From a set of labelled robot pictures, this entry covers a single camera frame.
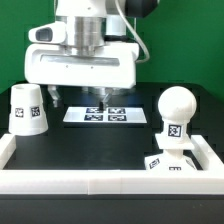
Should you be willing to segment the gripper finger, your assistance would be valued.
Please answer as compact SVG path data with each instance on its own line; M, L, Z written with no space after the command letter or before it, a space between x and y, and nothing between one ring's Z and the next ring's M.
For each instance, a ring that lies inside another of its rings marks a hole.
M49 85L47 87L48 89L48 92L52 98L52 101L53 101L53 106L55 108L59 107L61 105L61 101L62 101L62 98L60 96L60 93L58 91L58 87L55 86L55 85Z
M109 100L112 97L113 89L112 88L102 88L100 90L100 102L99 110L105 111L108 105Z

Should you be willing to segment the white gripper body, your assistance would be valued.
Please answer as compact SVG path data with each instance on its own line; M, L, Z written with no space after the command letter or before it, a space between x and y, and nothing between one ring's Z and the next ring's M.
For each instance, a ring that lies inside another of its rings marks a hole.
M130 89L136 84L136 43L107 43L92 57L68 55L60 45L32 44L25 54L30 83Z

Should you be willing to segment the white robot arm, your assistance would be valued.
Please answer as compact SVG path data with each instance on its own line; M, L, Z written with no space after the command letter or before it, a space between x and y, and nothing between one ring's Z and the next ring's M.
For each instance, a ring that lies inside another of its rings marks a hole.
M80 86L110 98L136 85L136 65L150 54L130 18L144 18L160 0L54 0L55 20L28 33L25 78L48 87Z

